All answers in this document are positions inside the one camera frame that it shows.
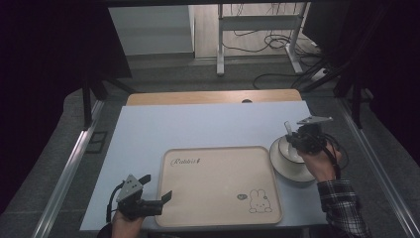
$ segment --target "wall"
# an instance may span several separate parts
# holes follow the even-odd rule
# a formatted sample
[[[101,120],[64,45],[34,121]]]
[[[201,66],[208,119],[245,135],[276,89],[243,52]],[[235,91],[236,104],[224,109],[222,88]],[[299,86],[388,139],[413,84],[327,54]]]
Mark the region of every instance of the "wall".
[[[193,52],[189,6],[110,8],[109,12],[126,56]]]

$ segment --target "wooden tray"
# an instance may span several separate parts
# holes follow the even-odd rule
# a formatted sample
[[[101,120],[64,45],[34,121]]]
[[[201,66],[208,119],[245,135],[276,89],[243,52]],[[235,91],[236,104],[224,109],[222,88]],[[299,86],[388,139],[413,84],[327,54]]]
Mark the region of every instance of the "wooden tray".
[[[263,147],[179,149],[165,153],[158,195],[172,190],[163,227],[268,224],[282,212]]]

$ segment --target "floor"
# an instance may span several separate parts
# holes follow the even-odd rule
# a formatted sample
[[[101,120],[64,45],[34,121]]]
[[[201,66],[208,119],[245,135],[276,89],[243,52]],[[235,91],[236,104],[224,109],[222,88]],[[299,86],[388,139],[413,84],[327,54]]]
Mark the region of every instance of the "floor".
[[[245,5],[242,13],[254,14],[253,11],[260,14],[270,13],[270,8],[275,7],[274,9],[277,9],[277,5],[263,4],[250,9],[248,5]],[[234,14],[240,8],[238,5],[233,5],[232,7]],[[294,4],[286,6],[280,4],[278,9],[280,12],[285,9],[284,12],[292,13]],[[230,14],[230,5],[226,5],[224,11]],[[253,78],[262,73],[292,73],[288,58],[283,50],[267,48],[264,51],[252,54],[226,50],[226,55],[228,56],[226,60],[226,74],[224,77],[217,77],[215,67],[217,42],[212,42],[213,40],[210,40],[211,38],[208,37],[214,34],[215,26],[217,26],[217,21],[214,20],[217,20],[217,7],[211,5],[197,6],[195,14],[197,24],[197,59],[183,55],[129,57],[128,62],[133,78],[122,78],[121,80],[145,92],[237,90],[254,89],[252,84]],[[211,20],[204,27],[205,18]],[[205,29],[205,31],[199,33],[199,29]],[[245,38],[237,37],[234,34],[226,34],[226,41],[224,40],[224,42],[226,45],[231,44],[230,46],[233,47],[247,48],[249,50],[260,49],[264,47],[263,38],[265,35],[266,32],[260,32],[247,35]],[[302,48],[306,48],[305,52],[312,51],[317,53],[318,49],[311,45],[311,41],[306,40],[304,36],[299,38],[301,38],[299,39],[299,45]],[[317,58],[307,60],[308,65],[311,65],[317,61]],[[287,77],[264,78],[259,81],[258,86],[261,88],[288,88],[293,80],[293,78]],[[344,171],[344,176],[354,182],[355,189],[361,195],[365,206],[364,215],[371,225],[375,237],[404,237],[405,232],[393,208],[390,206],[388,198],[382,191],[383,187],[380,186],[377,178],[372,174],[368,161],[365,160],[344,119],[336,110],[336,102],[331,92],[334,83],[332,81],[330,84],[326,84],[318,90],[302,96],[308,101],[308,105],[316,114],[333,115],[335,118],[338,118],[337,122],[332,124],[330,130],[332,132],[337,130],[344,131],[338,136],[340,140],[348,145],[348,150],[353,158],[350,167]],[[106,116],[102,116],[95,130],[97,133],[104,131],[108,133],[105,149],[103,151],[102,149],[98,150],[94,145],[88,147],[90,153],[86,153],[83,156],[83,160],[71,183],[66,199],[59,210],[49,237],[96,236],[94,232],[80,233],[78,228],[89,201],[90,192],[93,190],[103,159],[106,156],[106,148],[111,141],[119,111],[128,97],[128,94],[120,88],[116,88],[108,83],[106,83],[106,86],[110,92],[110,96],[106,100],[102,111],[102,115]],[[64,113],[50,142],[45,147],[39,161],[17,193],[14,201],[0,217],[0,237],[29,237],[33,234],[83,126],[83,111],[80,102],[80,91],[75,91],[66,98]],[[418,187],[412,185],[412,182],[407,182],[407,179],[419,180],[420,169],[416,167],[414,162],[410,161],[410,156],[401,145],[377,121],[369,111],[368,105],[364,104],[362,111],[362,121],[366,125],[364,131],[371,145],[380,157],[380,161],[388,176],[394,181],[395,186],[407,201],[409,210],[412,211],[414,217],[418,220],[420,191]],[[293,233],[288,237],[298,236]]]
[[[302,4],[272,3],[272,4],[225,4],[223,16],[272,16],[297,15]],[[218,5],[194,6],[195,16],[195,57],[198,59],[214,58],[218,45]],[[224,32],[223,43],[226,57],[237,56],[278,56],[285,55],[283,45],[285,41],[272,42],[268,47],[264,40],[288,39],[291,31],[259,31],[259,32]],[[299,35],[298,45],[305,51],[315,50],[311,41],[302,34]]]

